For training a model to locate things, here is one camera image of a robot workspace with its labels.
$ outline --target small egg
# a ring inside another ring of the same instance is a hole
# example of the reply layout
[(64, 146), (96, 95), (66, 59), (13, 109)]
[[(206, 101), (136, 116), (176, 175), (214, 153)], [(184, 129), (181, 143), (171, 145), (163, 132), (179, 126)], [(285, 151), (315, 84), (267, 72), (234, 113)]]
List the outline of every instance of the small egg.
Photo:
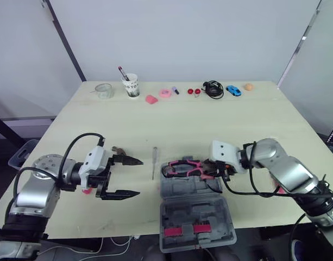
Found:
[(246, 84), (244, 85), (244, 89), (245, 89), (246, 91), (251, 91), (251, 90), (253, 90), (253, 84), (252, 84), (252, 83), (246, 83)]

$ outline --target blue toy car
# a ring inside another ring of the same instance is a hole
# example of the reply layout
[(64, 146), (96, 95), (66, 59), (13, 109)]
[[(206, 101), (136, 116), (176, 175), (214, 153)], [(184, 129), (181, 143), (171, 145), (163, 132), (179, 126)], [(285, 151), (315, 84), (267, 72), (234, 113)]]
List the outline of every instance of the blue toy car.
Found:
[(229, 85), (225, 89), (234, 96), (240, 96), (241, 95), (240, 90), (237, 87), (233, 86), (233, 85)]

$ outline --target paper cup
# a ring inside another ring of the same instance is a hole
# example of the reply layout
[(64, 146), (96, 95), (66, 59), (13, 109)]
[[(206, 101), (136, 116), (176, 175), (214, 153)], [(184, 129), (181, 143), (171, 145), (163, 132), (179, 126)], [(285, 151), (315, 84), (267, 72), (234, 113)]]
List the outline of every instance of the paper cup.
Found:
[(133, 73), (127, 73), (129, 80), (122, 78), (122, 83), (129, 95), (129, 97), (137, 97), (140, 95), (139, 81), (137, 80), (137, 75)]

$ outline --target wooden table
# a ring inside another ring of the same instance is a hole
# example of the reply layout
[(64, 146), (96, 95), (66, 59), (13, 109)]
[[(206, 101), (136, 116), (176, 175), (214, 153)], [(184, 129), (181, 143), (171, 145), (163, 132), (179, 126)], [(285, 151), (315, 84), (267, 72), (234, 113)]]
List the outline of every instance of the wooden table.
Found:
[[(289, 155), (298, 158), (315, 175), (327, 174), (333, 189), (333, 155), (272, 82), (253, 82), (255, 89), (245, 91), (244, 82), (222, 82), (235, 85), (242, 96), (225, 91), (220, 100), (202, 93), (188, 95), (188, 88), (201, 88), (200, 82), (140, 82), (139, 98), (130, 99), (120, 82), (111, 82), (115, 95), (100, 100), (94, 87), (101, 82), (85, 82), (49, 127), (25, 166), (38, 157), (64, 154), (69, 143), (79, 134), (97, 132), (106, 137), (105, 148), (124, 148), (128, 155), (144, 162), (141, 166), (115, 165), (109, 191), (129, 189), (138, 196), (123, 201), (102, 201), (94, 194), (61, 192), (61, 198), (50, 218), (46, 233), (50, 238), (89, 238), (159, 233), (160, 184), (157, 172), (152, 180), (152, 149), (159, 149), (157, 169), (164, 162), (193, 155), (206, 159), (212, 140), (238, 147), (263, 138), (276, 138)], [(147, 94), (158, 97), (161, 88), (176, 86), (180, 95), (158, 98), (150, 105)], [(96, 138), (80, 140), (70, 158), (83, 161), (97, 143)], [(20, 188), (28, 179), (25, 173)], [(262, 191), (273, 189), (266, 169), (254, 169), (254, 179)], [(252, 191), (249, 176), (232, 177), (229, 183), (239, 191)], [(224, 190), (236, 228), (286, 225), (296, 221), (302, 210), (290, 198), (237, 196)], [(4, 211), (12, 198), (12, 185), (0, 200), (0, 227)]]

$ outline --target gray plastic crate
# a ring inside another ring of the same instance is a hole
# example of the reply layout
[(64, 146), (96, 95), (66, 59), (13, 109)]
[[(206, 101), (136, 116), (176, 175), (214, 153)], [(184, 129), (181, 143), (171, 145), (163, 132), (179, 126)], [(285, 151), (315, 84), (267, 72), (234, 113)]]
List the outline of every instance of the gray plastic crate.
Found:
[[(189, 166), (178, 166), (177, 171), (191, 169)], [(222, 190), (218, 178), (207, 180), (207, 183), (215, 190)], [(164, 199), (160, 206), (159, 237), (163, 253), (226, 246), (236, 242), (226, 200), (209, 189), (200, 177), (165, 178), (161, 174), (160, 193)], [(193, 225), (204, 223), (211, 226), (211, 232), (195, 234)], [(166, 237), (164, 231), (168, 228), (181, 228), (182, 235)]]

